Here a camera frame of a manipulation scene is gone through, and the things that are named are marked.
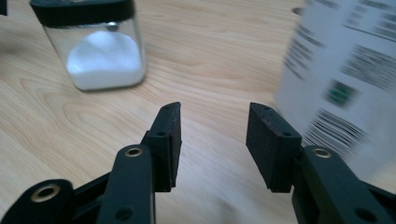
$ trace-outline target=wooden table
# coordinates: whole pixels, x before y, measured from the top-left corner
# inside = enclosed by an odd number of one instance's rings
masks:
[[[177,187],[158,223],[295,223],[245,147],[248,105],[273,94],[303,0],[138,0],[148,72],[138,86],[77,90],[28,1],[0,18],[0,216],[34,184],[79,187],[138,144],[162,105],[181,102]],[[380,175],[381,186],[396,180]]]

